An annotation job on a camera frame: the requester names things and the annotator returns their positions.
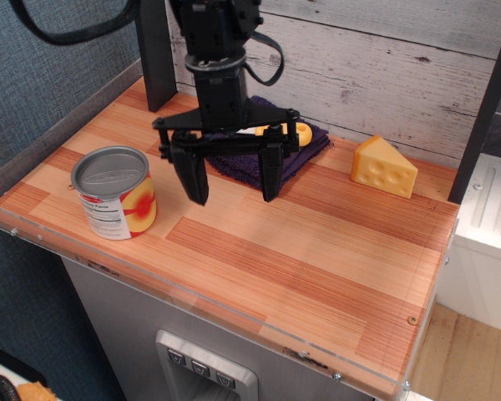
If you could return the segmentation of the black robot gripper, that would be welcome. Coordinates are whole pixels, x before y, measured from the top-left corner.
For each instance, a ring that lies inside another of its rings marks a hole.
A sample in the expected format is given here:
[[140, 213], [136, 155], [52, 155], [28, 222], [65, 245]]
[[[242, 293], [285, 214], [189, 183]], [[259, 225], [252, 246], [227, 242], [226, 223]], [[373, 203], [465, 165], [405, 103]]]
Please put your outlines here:
[[199, 107], [158, 118], [161, 157], [170, 160], [188, 198], [204, 206], [209, 196], [205, 157], [259, 153], [262, 195], [279, 194], [284, 157], [300, 150], [299, 112], [257, 104], [246, 94], [244, 71], [196, 80]]

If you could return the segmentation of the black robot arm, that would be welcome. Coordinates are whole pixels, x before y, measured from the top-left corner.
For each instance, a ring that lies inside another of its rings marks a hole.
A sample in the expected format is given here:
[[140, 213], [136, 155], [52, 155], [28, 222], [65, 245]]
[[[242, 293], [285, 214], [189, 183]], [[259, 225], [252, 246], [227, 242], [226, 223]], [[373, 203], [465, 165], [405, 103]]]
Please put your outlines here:
[[158, 118], [160, 152], [173, 164], [189, 199], [204, 205], [209, 196], [205, 158], [256, 155], [265, 201], [281, 189], [284, 160], [300, 149], [294, 109], [259, 105], [250, 100], [245, 77], [256, 73], [246, 61], [245, 43], [254, 39], [279, 50], [258, 33], [258, 1], [173, 1], [183, 33], [185, 67], [194, 75], [199, 106]]

